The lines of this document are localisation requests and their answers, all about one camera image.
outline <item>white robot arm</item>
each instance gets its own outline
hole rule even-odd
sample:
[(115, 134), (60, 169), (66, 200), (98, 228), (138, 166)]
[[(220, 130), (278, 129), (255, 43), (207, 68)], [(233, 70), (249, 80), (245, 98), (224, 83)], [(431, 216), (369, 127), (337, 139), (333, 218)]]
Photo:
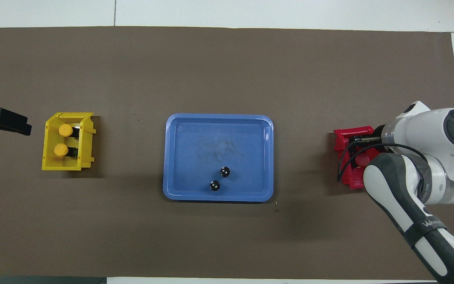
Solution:
[(454, 108), (415, 102), (383, 127), (381, 153), (364, 171), (364, 185), (439, 283), (454, 283), (454, 237), (424, 204), (454, 203)]

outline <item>yellow plastic container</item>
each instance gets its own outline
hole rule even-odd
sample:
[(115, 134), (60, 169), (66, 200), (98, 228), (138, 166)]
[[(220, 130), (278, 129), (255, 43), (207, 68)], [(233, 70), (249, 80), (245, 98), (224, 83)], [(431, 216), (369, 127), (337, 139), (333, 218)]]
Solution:
[[(43, 171), (79, 171), (90, 168), (92, 158), (92, 135), (96, 133), (90, 117), (92, 112), (58, 112), (45, 123), (45, 142), (43, 143)], [(59, 128), (63, 124), (79, 128), (79, 137), (63, 137)], [(78, 148), (77, 157), (58, 156), (54, 153), (57, 144)]]

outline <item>yellow knob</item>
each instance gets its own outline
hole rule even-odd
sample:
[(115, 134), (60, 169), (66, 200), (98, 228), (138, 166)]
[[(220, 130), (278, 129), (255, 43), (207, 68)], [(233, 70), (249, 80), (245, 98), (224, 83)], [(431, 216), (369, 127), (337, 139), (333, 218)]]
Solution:
[(71, 125), (65, 123), (61, 125), (61, 127), (59, 127), (59, 134), (62, 137), (69, 137), (71, 134), (73, 134), (73, 128), (71, 127)]
[(54, 153), (59, 157), (63, 157), (68, 153), (68, 146), (64, 143), (59, 143), (54, 148)]

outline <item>plastic tray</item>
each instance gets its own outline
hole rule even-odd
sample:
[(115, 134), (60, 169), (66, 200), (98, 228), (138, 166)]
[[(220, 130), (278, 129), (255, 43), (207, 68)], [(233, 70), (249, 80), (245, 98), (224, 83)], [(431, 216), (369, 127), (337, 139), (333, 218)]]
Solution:
[[(262, 115), (174, 114), (166, 124), (164, 194), (173, 200), (263, 202), (273, 193), (274, 130)], [(220, 169), (229, 167), (228, 177)], [(212, 191), (209, 184), (220, 182)]]

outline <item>dark stain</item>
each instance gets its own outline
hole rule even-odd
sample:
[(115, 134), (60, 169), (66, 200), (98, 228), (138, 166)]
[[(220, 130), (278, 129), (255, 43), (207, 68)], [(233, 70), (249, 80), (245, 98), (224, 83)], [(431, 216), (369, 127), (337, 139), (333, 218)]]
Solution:
[(239, 153), (236, 153), (236, 145), (227, 138), (202, 142), (201, 147), (204, 151), (201, 151), (198, 155), (203, 162), (208, 162), (212, 158), (217, 162), (222, 162), (226, 157), (239, 155)]

